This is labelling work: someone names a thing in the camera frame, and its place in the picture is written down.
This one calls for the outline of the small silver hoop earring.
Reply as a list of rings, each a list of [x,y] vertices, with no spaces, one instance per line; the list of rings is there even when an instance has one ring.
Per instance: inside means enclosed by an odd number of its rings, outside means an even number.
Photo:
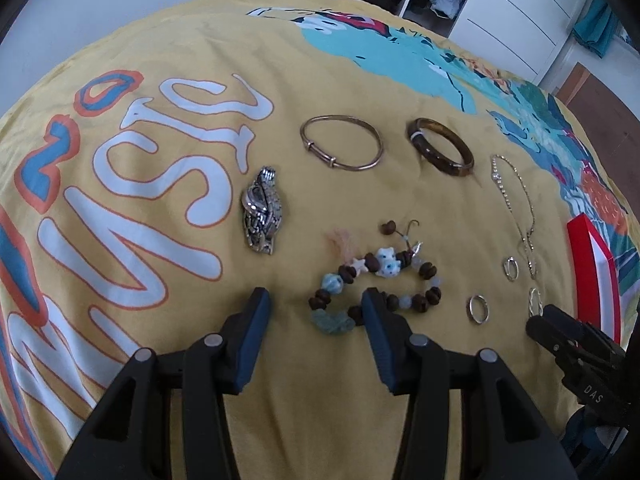
[[[502,262],[503,273],[510,282],[515,282],[520,276],[520,266],[514,257],[505,258]]]

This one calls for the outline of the dark tortoiseshell bangle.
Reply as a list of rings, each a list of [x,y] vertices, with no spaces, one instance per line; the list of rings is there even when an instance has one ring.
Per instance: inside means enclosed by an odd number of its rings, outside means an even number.
[[[420,117],[408,123],[406,135],[418,154],[443,174],[458,178],[472,174],[474,154],[454,130]]]

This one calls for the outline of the silver metal wristwatch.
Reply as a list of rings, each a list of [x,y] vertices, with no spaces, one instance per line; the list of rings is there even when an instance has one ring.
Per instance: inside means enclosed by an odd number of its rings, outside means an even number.
[[[274,239],[282,224],[282,203],[277,171],[262,167],[241,195],[243,229],[248,246],[258,254],[272,255]]]

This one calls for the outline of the thin gold bangle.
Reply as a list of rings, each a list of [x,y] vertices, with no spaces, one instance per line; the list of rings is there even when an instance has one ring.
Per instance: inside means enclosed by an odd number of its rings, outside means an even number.
[[[319,115],[303,122],[299,137],[305,151],[330,169],[363,172],[378,166],[385,154],[382,134],[350,115]]]

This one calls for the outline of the red jewelry box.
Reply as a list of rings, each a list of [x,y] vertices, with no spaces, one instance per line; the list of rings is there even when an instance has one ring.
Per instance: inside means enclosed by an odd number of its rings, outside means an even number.
[[[573,257],[577,318],[620,344],[620,290],[612,252],[585,214],[567,222],[566,229]]]

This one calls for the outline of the wooden headboard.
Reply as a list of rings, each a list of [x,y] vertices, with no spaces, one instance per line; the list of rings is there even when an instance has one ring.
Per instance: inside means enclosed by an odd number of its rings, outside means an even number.
[[[576,63],[556,96],[576,116],[602,162],[639,215],[639,119],[586,66]]]

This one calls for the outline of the teal curtain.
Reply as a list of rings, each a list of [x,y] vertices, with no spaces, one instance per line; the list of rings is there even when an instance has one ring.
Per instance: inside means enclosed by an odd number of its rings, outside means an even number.
[[[575,23],[575,40],[591,53],[603,58],[608,52],[620,20],[606,0],[591,0],[587,13]]]

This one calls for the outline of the yellow dinosaur print duvet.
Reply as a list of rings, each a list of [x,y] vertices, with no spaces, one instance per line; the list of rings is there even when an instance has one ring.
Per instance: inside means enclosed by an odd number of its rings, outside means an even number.
[[[363,172],[310,156],[319,115],[375,126]],[[406,129],[425,117],[475,158],[451,177]],[[277,171],[272,255],[247,244],[241,195]],[[442,300],[418,332],[492,347],[554,431],[575,411],[525,333],[529,293],[576,309],[566,225],[585,214],[616,263],[622,330],[639,300],[639,223],[576,116],[547,91],[408,21],[352,0],[196,0],[56,66],[1,118],[1,429],[21,471],[58,472],[138,349],[188,348],[256,287],[272,315],[255,373],[227,402],[245,479],[387,479],[405,401],[366,332],[326,335],[308,300],[395,221],[433,263]],[[520,266],[515,282],[502,262]]]

